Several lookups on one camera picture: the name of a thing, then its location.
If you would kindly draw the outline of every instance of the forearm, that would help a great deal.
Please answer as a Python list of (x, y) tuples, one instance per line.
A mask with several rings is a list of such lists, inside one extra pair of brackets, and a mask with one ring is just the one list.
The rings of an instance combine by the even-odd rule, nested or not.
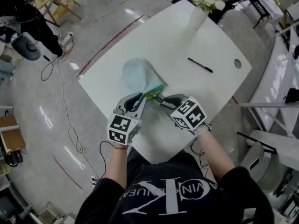
[[(115, 145), (116, 147), (124, 148), (124, 145)], [(116, 181), (124, 189), (127, 188), (127, 150), (113, 149), (113, 153), (108, 166), (106, 178)]]
[(235, 165), (218, 141), (211, 134), (211, 132), (204, 132), (202, 135), (200, 135), (199, 140), (205, 151), (205, 157), (211, 168), (211, 171), (216, 181), (219, 183), (221, 178), (228, 171), (232, 170)]

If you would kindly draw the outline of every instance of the bracelet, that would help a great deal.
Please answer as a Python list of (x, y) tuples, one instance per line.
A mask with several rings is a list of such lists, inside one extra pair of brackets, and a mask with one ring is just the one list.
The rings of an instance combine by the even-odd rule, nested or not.
[(128, 146), (127, 147), (124, 147), (124, 148), (122, 148), (122, 147), (114, 147), (115, 149), (122, 149), (122, 150), (125, 150), (125, 149), (128, 149)]

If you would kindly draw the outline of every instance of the red bracelet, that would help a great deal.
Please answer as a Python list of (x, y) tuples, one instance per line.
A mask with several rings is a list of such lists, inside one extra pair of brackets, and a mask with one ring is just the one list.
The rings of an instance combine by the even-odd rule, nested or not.
[(124, 148), (122, 148), (122, 147), (114, 147), (115, 149), (128, 149), (128, 146), (127, 147), (124, 147)]

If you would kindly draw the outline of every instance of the sleeve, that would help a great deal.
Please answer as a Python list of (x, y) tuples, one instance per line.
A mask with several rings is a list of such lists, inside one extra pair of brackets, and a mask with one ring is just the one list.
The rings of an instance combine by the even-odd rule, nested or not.
[(245, 209), (256, 208), (257, 223), (274, 224), (270, 202), (246, 168), (236, 167), (230, 170), (221, 179), (219, 187), (232, 198), (240, 220), (243, 219)]
[(117, 182), (103, 178), (83, 202), (75, 224), (108, 223), (125, 189)]

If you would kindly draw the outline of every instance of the white marker cube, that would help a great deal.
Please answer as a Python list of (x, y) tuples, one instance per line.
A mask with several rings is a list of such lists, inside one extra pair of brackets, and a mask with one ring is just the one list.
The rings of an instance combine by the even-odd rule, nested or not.
[(171, 114), (171, 118), (180, 128), (193, 131), (206, 120), (206, 113), (196, 99), (189, 97)]
[(110, 141), (128, 145), (138, 133), (140, 125), (139, 119), (112, 113), (107, 124), (107, 137)]

